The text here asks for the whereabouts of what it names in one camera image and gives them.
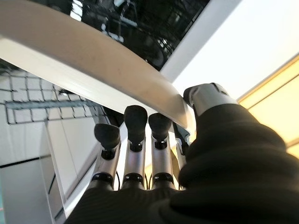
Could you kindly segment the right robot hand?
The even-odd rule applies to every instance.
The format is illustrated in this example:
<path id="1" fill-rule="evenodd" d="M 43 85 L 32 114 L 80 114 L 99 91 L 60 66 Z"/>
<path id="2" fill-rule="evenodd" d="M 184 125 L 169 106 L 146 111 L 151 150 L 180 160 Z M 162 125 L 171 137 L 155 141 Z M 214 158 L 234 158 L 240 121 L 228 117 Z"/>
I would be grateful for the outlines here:
<path id="1" fill-rule="evenodd" d="M 299 160 L 218 84 L 184 91 L 196 140 L 179 173 L 182 191 L 108 191 L 97 183 L 68 224 L 296 224 Z"/>

